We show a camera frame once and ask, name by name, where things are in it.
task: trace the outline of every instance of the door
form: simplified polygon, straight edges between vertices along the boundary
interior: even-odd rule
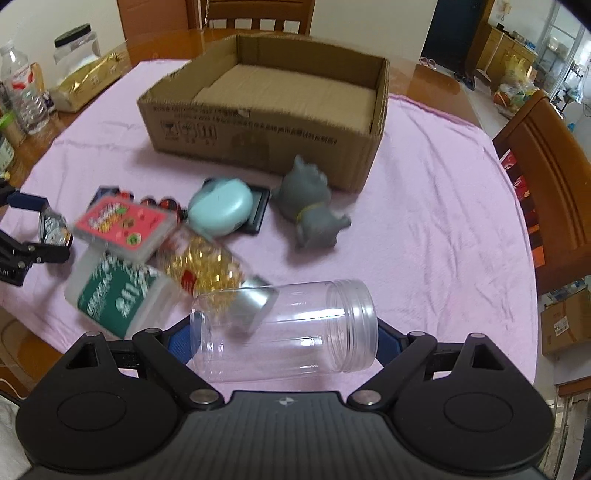
[[[560,4],[554,4],[538,42],[538,57],[534,68],[538,70],[534,84],[553,99],[560,90],[567,89],[564,82],[581,43],[585,27]]]
[[[187,0],[117,0],[117,4],[126,40],[189,29]]]
[[[463,70],[486,0],[439,0],[423,57],[452,71]]]

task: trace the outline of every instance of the black lid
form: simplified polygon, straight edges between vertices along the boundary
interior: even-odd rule
[[[69,32],[66,32],[59,37],[57,37],[53,43],[56,48],[63,47],[64,45],[68,45],[71,41],[78,40],[80,37],[84,37],[84,35],[88,35],[92,31],[90,24],[85,23],[76,28],[72,28]]]

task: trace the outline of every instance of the yellow bag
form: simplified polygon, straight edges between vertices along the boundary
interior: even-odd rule
[[[505,62],[505,76],[501,83],[506,83],[517,87],[518,85],[527,85],[531,82],[527,76],[527,69],[525,68],[525,59],[519,59],[515,55],[511,55]]]

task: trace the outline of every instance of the pink tablecloth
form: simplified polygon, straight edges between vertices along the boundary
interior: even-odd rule
[[[203,180],[238,176],[274,187],[280,179],[156,153],[136,106],[138,96],[179,61],[140,64],[111,87],[53,144],[23,186],[45,196],[70,221],[99,185],[120,185],[137,198],[189,201]],[[261,233],[227,244],[275,284],[360,278],[379,316],[402,332],[424,330],[440,341],[489,335],[533,380],[537,351],[534,268],[513,188],[486,134],[461,120],[392,97],[384,139],[363,192],[335,194],[332,206],[353,222],[334,251],[297,252],[294,227],[269,207]],[[10,209],[0,227],[24,240],[37,215]],[[85,244],[74,242],[74,256]],[[38,265],[25,285],[0,284],[0,303],[39,337],[65,351],[96,329],[66,303],[69,265]],[[187,313],[179,306],[165,325]],[[379,370],[241,388],[325,388],[345,395]],[[227,394],[233,387],[222,389]]]

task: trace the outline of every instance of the gold package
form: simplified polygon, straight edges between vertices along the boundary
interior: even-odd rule
[[[50,89],[50,95],[60,112],[77,112],[130,70],[128,52],[113,50],[76,70],[57,87]]]

